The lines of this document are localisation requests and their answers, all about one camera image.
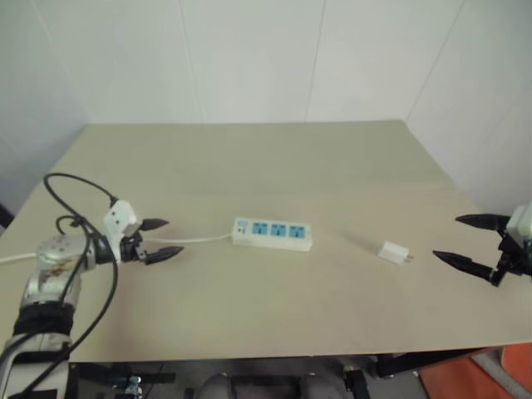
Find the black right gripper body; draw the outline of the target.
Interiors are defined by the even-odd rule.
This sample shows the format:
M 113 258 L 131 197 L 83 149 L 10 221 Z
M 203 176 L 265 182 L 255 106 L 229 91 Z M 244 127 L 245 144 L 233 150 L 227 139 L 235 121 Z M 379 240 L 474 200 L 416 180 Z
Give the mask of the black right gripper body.
M 507 273 L 531 276 L 531 239 L 525 239 L 520 246 L 505 230 L 498 230 L 497 233 L 501 237 L 498 247 L 501 256 L 494 277 L 503 278 Z

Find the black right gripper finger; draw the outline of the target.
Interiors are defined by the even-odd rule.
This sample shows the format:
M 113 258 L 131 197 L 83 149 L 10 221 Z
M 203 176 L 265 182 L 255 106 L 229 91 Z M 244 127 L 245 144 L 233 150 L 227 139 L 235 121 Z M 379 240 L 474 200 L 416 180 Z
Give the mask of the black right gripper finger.
M 492 279 L 494 273 L 493 268 L 483 264 L 478 264 L 471 258 L 451 252 L 433 250 L 432 253 L 441 261 L 449 264 L 451 267 L 461 271 L 462 273 L 467 273 L 477 278 L 481 278 L 495 287 L 498 286 L 498 283 L 495 283 Z
M 465 214 L 456 217 L 456 221 L 462 224 L 487 230 L 505 230 L 510 221 L 510 216 L 499 214 Z

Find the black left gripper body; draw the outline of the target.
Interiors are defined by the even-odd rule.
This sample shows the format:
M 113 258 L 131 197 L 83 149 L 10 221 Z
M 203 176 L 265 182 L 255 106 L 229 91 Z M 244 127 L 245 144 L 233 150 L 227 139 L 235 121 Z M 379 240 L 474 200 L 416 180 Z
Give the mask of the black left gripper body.
M 140 232 L 136 232 L 130 237 L 124 237 L 120 241 L 120 261 L 128 263 L 139 261 L 144 263 L 146 261 L 147 252 L 142 247 L 143 238 Z

